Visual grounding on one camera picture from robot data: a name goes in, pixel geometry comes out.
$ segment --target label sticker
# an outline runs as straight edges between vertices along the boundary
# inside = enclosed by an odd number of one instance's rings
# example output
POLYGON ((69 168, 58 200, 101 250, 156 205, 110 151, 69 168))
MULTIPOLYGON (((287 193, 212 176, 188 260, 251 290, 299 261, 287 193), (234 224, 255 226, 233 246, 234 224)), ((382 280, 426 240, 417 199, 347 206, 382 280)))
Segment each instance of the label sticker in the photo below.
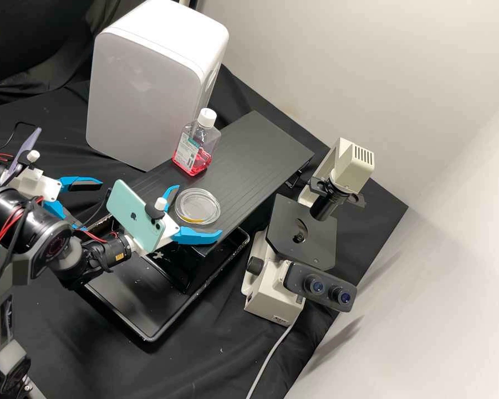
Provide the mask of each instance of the label sticker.
POLYGON ((282 324, 282 325, 288 325, 288 320, 285 320, 284 318, 280 318, 279 316, 275 316, 275 315, 273 315, 273 316, 272 316, 272 319, 273 319, 276 323, 279 323, 279 324, 282 324))
POLYGON ((199 145, 191 139, 188 135, 183 133, 181 135, 181 140, 177 146, 175 160, 177 163, 187 168, 192 169, 196 155, 198 155, 199 145))

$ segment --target microscope base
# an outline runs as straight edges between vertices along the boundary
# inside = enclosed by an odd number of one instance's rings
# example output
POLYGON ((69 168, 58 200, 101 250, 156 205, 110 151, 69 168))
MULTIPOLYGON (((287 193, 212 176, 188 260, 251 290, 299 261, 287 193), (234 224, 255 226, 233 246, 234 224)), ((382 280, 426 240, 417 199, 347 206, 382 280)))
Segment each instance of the microscope base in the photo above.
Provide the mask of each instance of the microscope base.
POLYGON ((266 241, 267 230, 257 232, 250 252, 252 257, 262 259, 264 265, 259 275, 246 272, 241 292, 246 296, 244 310, 289 326, 301 313, 305 298, 283 286, 290 261, 281 259, 266 241))

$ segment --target white vent grille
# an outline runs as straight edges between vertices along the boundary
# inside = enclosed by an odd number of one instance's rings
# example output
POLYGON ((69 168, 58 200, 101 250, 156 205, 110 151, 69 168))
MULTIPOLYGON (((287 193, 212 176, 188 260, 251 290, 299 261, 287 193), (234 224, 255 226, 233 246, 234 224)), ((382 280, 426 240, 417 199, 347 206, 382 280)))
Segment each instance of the white vent grille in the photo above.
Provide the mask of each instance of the white vent grille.
POLYGON ((373 152, 355 145, 355 158, 373 165, 373 152))

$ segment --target microscope cable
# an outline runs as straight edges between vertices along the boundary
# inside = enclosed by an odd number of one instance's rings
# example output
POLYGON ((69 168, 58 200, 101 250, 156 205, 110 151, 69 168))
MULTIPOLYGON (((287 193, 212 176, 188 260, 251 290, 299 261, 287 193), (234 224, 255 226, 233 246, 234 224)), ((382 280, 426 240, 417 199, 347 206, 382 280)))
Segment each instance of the microscope cable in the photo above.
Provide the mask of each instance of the microscope cable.
POLYGON ((294 324, 296 323, 296 320, 298 320, 298 317, 299 317, 299 315, 296 316, 296 318, 294 319, 292 324, 290 324, 290 326, 288 326, 288 328, 284 331, 283 335, 281 335, 281 337, 279 337, 276 344, 272 347, 271 351, 268 353, 268 356, 266 356, 266 359, 264 360, 264 363, 262 364, 261 369, 259 370, 259 373, 257 374, 257 377, 255 377, 255 381, 253 382, 251 388, 249 389, 249 392, 248 392, 248 395, 246 396, 246 399, 250 399, 251 395, 253 395, 253 391, 257 387, 257 384, 259 383, 259 380, 261 379, 262 373, 264 372, 264 369, 266 368, 266 366, 268 365, 268 362, 272 358, 273 353, 276 351, 277 347, 281 344, 281 342, 283 342, 283 340, 286 338, 286 336, 288 335, 290 330, 292 330, 292 327, 294 327, 294 324))

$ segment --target light blue iphone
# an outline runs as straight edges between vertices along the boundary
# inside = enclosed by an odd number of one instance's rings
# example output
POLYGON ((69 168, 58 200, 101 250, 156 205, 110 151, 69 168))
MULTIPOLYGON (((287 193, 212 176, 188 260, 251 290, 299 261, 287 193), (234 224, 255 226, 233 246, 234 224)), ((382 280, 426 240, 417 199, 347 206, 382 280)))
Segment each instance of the light blue iphone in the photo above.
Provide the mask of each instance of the light blue iphone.
POLYGON ((133 236, 137 244, 151 253, 157 249, 165 230, 162 220, 152 221, 146 203, 124 181, 117 180, 107 200, 107 210, 133 236))

